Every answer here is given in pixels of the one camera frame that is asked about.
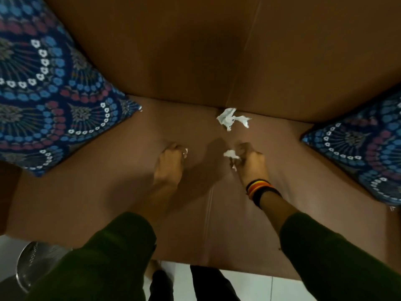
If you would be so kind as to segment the person's right hand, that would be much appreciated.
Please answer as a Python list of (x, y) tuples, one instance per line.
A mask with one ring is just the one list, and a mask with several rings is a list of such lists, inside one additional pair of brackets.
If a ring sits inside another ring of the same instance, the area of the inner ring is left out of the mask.
[(236, 167), (239, 180), (245, 188), (249, 182), (256, 179), (269, 180), (265, 156), (256, 150), (251, 153), (244, 165)]

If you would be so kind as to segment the person's left hand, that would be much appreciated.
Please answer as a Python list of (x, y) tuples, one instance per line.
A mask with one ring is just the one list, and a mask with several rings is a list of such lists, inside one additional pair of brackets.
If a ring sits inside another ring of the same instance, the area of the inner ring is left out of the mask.
[(161, 153), (155, 165), (153, 184), (177, 187), (183, 175), (184, 161), (177, 151)]

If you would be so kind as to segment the torn white paper piece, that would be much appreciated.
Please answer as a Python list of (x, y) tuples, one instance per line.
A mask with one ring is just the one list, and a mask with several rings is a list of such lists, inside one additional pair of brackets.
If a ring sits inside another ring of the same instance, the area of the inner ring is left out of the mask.
[(227, 158), (230, 162), (231, 168), (237, 172), (236, 161), (241, 161), (241, 157), (237, 156), (235, 150), (227, 150), (223, 153), (223, 157)]

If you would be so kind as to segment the person's right forearm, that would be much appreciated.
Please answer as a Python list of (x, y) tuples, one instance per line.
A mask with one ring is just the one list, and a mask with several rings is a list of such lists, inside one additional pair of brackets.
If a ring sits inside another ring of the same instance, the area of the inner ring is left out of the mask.
[(317, 301), (401, 301), (401, 274), (308, 214), (290, 213), (278, 237)]

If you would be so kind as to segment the person's left forearm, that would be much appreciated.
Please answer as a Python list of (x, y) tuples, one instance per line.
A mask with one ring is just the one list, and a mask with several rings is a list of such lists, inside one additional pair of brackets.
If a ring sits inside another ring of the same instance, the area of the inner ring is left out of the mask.
[(146, 301), (144, 273), (156, 240), (147, 219), (124, 212), (66, 254), (26, 301)]

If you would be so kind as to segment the crumpled white paper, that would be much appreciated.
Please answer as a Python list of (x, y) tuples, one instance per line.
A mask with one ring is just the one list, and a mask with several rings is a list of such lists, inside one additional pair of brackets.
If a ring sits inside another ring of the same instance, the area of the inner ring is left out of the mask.
[(246, 116), (236, 116), (236, 111), (236, 108), (227, 108), (219, 116), (217, 116), (218, 122), (220, 125), (224, 126), (227, 131), (232, 130), (232, 126), (235, 121), (240, 122), (245, 128), (249, 128), (249, 121), (252, 120), (252, 118)]

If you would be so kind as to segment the large brown cardboard box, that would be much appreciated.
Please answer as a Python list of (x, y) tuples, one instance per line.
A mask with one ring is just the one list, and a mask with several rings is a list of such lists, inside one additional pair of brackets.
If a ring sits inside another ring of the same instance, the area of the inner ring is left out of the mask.
[[(398, 122), (336, 123), (401, 83), (401, 0), (43, 0), (92, 65), (142, 109), (41, 177), (0, 161), (0, 236), (79, 248), (189, 149), (154, 258), (299, 279), (223, 153), (251, 142), (274, 187), (401, 273)], [(227, 108), (252, 118), (232, 130)]]

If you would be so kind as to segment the striped wristbands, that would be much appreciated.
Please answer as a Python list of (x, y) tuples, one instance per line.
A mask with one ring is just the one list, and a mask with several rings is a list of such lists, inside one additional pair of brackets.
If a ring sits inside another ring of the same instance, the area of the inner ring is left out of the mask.
[(281, 193), (274, 188), (270, 182), (264, 179), (256, 179), (248, 183), (245, 188), (247, 192), (248, 198), (253, 201), (253, 203), (261, 209), (260, 201), (261, 197), (266, 192), (275, 193), (278, 196), (282, 197)]

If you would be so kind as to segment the person's legs in black trousers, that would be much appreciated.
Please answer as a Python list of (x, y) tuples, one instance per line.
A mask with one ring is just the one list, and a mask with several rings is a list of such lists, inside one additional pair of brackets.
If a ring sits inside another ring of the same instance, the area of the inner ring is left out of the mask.
[[(197, 301), (241, 301), (219, 269), (190, 265), (190, 270)], [(144, 275), (151, 280), (148, 301), (174, 301), (173, 281), (161, 263), (151, 260)]]

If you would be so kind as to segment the blue patterned fabric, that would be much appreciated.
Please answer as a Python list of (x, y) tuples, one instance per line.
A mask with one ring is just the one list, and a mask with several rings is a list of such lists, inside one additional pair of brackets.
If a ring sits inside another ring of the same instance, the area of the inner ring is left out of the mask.
[(0, 0), (0, 161), (41, 177), (141, 109), (43, 0)]

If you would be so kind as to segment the round metal stool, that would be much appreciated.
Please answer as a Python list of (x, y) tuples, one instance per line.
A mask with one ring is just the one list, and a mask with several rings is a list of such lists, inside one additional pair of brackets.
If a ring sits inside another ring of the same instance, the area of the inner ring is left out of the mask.
[(72, 248), (45, 242), (31, 242), (24, 247), (16, 264), (19, 287), (29, 293), (33, 285), (47, 275)]

